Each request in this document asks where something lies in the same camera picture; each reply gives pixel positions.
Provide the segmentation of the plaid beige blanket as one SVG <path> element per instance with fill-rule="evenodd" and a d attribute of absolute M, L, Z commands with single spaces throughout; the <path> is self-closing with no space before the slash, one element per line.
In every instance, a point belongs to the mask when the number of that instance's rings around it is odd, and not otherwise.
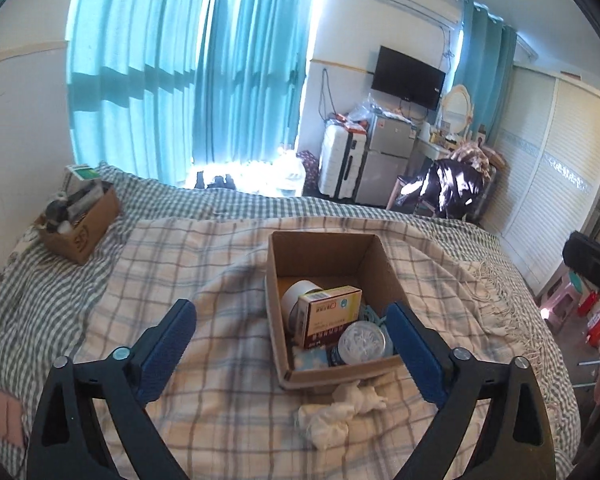
<path fill-rule="evenodd" d="M 526 322 L 538 316 L 498 242 L 463 222 L 290 218 L 141 221 L 88 318 L 80 361 L 134 344 L 175 300 L 189 299 L 197 329 L 162 397 L 148 408 L 195 479 L 390 479 L 434 418 L 404 367 L 374 380 L 382 411 L 353 419 L 342 445 L 319 451 L 294 422 L 326 392 L 278 382 L 265 299 L 275 231 L 377 236 L 406 299 L 448 344 L 477 358 L 530 356 Z"/>

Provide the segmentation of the grey-green plastic hanger clip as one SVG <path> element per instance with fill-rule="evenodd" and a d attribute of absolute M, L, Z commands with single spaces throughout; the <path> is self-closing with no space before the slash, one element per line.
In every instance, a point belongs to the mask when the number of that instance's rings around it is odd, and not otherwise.
<path fill-rule="evenodd" d="M 386 318 L 384 316 L 381 318 L 368 304 L 364 304 L 364 306 L 361 307 L 358 319 L 360 321 L 370 322 L 379 328 L 386 326 Z"/>

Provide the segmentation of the white suitcase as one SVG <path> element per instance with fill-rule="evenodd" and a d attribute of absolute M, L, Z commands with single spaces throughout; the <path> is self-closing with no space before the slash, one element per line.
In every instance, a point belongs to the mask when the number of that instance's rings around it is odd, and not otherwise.
<path fill-rule="evenodd" d="M 318 190 L 335 200 L 348 200 L 354 195 L 362 168 L 366 132 L 350 131 L 338 122 L 325 128 L 320 156 Z"/>

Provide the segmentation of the dark jacket on chair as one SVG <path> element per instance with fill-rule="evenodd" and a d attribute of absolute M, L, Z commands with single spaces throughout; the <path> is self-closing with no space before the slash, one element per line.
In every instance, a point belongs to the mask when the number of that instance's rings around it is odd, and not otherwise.
<path fill-rule="evenodd" d="M 401 186 L 393 206 L 414 211 L 427 204 L 437 218 L 460 220 L 471 208 L 486 186 L 486 178 L 464 162 L 439 159 L 426 170 L 401 178 Z"/>

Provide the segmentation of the blue tissue pack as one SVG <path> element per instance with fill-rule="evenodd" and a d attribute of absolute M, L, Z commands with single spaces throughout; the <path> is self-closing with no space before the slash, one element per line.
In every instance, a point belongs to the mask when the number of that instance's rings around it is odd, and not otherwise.
<path fill-rule="evenodd" d="M 302 349 L 299 346 L 291 348 L 294 370 L 308 372 L 309 370 L 324 370 L 329 368 L 328 356 L 325 347 Z"/>

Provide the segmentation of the pink plastic stool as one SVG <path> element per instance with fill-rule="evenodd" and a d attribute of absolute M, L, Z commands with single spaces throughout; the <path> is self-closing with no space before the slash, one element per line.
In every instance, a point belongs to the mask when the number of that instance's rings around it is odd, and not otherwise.
<path fill-rule="evenodd" d="M 571 282 L 552 288 L 552 293 L 541 304 L 540 312 L 553 334 L 560 332 L 572 310 L 579 305 L 581 297 L 581 289 Z"/>

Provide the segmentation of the grey checked bed sheet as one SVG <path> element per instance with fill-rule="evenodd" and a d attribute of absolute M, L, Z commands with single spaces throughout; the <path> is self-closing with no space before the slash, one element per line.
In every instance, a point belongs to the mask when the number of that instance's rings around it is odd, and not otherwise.
<path fill-rule="evenodd" d="M 412 218 L 463 222 L 338 205 L 312 197 L 268 198 L 229 190 L 186 190 L 141 179 L 109 165 L 100 166 L 100 172 L 114 185 L 122 213 L 87 263 L 78 266 L 52 254 L 38 238 L 36 229 L 30 229 L 20 238 L 0 274 L 0 390 L 20 401 L 24 431 L 30 431 L 33 426 L 38 400 L 53 360 L 68 356 L 79 361 L 78 352 L 85 339 L 88 318 L 104 296 L 114 266 L 141 221 Z M 493 235 L 486 234 L 498 242 Z M 502 248 L 501 251 L 517 272 Z M 566 478 L 580 442 L 580 416 L 562 352 L 535 307 L 538 316 L 526 322 L 532 352 L 525 357 L 538 378 L 550 418 L 558 477 Z M 27 449 L 16 448 L 0 439 L 0 463 L 12 477 L 23 478 Z"/>

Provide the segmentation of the black wall television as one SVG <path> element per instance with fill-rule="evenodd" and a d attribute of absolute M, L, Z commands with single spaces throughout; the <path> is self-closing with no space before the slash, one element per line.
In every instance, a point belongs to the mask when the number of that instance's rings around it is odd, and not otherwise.
<path fill-rule="evenodd" d="M 381 46 L 370 88 L 426 110 L 438 106 L 445 72 L 397 50 Z"/>

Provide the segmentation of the silver mini fridge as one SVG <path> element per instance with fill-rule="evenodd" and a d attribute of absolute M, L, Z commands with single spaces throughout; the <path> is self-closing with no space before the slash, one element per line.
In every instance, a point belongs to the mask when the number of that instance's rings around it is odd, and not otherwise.
<path fill-rule="evenodd" d="M 409 122 L 379 114 L 372 117 L 355 203 L 387 206 L 396 178 L 405 174 L 415 140 L 416 130 Z"/>

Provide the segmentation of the medicine carton box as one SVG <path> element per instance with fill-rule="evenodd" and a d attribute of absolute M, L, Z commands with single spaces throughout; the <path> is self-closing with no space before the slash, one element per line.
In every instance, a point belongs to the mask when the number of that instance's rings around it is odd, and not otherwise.
<path fill-rule="evenodd" d="M 300 296 L 294 343 L 302 349 L 336 344 L 344 330 L 358 320 L 361 300 L 362 290 L 354 286 Z"/>

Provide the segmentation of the white crumpled tissue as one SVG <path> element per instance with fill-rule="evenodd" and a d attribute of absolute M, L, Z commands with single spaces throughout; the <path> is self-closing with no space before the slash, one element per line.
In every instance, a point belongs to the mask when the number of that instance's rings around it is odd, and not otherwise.
<path fill-rule="evenodd" d="M 383 411 L 388 399 L 373 386 L 360 382 L 339 385 L 332 393 L 331 404 L 304 404 L 298 408 L 296 427 L 303 437 L 320 451 L 344 445 L 350 432 L 350 422 L 358 415 Z"/>

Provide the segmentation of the oval vanity mirror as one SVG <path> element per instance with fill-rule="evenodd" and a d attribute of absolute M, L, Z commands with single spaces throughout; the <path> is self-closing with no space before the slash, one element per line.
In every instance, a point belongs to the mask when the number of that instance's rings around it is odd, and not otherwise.
<path fill-rule="evenodd" d="M 456 84 L 442 98 L 437 124 L 440 129 L 451 134 L 464 134 L 474 116 L 474 104 L 464 84 Z"/>

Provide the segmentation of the pink sticky pad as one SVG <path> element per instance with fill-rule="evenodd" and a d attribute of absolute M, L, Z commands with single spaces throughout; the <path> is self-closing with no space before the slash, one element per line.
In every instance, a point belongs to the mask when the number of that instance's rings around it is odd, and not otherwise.
<path fill-rule="evenodd" d="M 22 430 L 22 405 L 18 399 L 0 390 L 0 439 L 25 448 Z"/>

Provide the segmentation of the small brown cardboard box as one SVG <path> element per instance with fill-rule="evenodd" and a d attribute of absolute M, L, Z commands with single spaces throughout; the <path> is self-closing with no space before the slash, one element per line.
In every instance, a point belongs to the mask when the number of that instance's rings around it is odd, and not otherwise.
<path fill-rule="evenodd" d="M 33 225 L 38 229 L 43 245 L 53 254 L 80 266 L 86 263 L 120 214 L 121 206 L 114 185 L 104 182 L 104 191 L 104 196 L 67 233 L 47 232 L 44 216 L 38 216 Z"/>

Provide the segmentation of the large open cardboard box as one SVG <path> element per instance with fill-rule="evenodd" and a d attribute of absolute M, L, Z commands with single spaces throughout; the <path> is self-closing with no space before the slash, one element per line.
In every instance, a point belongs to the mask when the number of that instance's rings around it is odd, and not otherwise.
<path fill-rule="evenodd" d="M 266 310 L 282 388 L 338 386 L 403 365 L 385 333 L 378 356 L 342 339 L 365 308 L 386 318 L 390 304 L 407 304 L 396 270 L 376 234 L 275 231 L 268 237 Z"/>

